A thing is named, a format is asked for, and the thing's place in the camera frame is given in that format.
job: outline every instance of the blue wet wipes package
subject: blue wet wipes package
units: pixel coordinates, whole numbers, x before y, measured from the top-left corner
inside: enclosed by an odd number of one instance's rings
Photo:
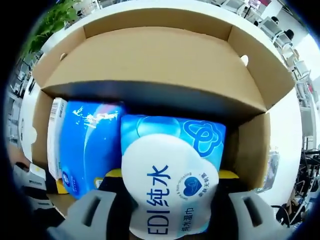
[[[121,172],[137,202],[130,231],[141,239],[205,232],[219,182],[226,127],[165,116],[121,119]]]
[[[69,101],[59,141],[62,181],[79,199],[121,167],[121,104]]]

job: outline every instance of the blue packaging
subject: blue packaging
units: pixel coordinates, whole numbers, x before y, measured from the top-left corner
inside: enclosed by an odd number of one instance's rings
[[[79,199],[121,167],[118,104],[69,101],[59,141],[63,185]]]
[[[125,115],[121,119],[121,151],[142,136],[167,134],[189,143],[219,171],[226,127],[223,124],[169,116]]]
[[[130,231],[146,240],[203,233],[211,218],[226,127],[167,116],[121,119],[121,172],[136,203]]]

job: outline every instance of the white table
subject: white table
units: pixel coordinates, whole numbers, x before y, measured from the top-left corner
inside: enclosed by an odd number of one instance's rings
[[[45,53],[48,52],[69,33],[91,21],[118,12],[144,8],[184,9],[219,18],[254,36],[259,42],[264,44],[279,59],[279,61],[283,63],[280,54],[270,39],[252,23],[225,9],[195,0],[136,0],[108,6],[81,19],[67,30],[63,29],[55,33],[44,44],[42,50]],[[26,92],[23,98],[22,107],[28,107],[28,110],[23,109],[20,114],[24,119],[23,131],[26,141],[29,140],[27,138],[27,133],[32,132],[31,124],[38,93],[39,86],[35,85],[33,92],[30,95]],[[269,113],[271,118],[270,148],[272,151],[279,152],[280,158],[273,187],[270,190],[260,193],[260,196],[270,205],[282,205],[283,203],[286,203],[290,197],[296,180],[301,155],[302,124],[299,103],[295,90],[293,89],[287,96],[278,102],[269,111]],[[30,143],[25,142],[23,144],[23,150],[27,158],[31,159]]]

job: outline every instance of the white box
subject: white box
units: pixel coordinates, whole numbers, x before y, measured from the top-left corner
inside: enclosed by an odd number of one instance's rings
[[[60,97],[53,100],[48,125],[47,158],[49,173],[55,180],[62,177],[60,166],[60,133],[64,124],[68,102]]]

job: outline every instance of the open cardboard box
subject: open cardboard box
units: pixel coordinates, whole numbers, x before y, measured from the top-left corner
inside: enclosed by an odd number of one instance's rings
[[[36,165],[47,168],[55,97],[121,100],[143,113],[225,123],[221,166],[249,190],[263,185],[267,169],[266,111],[294,87],[284,65],[253,36],[212,16],[169,8],[120,12],[78,28],[32,74],[41,87],[33,118]],[[63,214],[74,202],[68,195],[49,197]]]

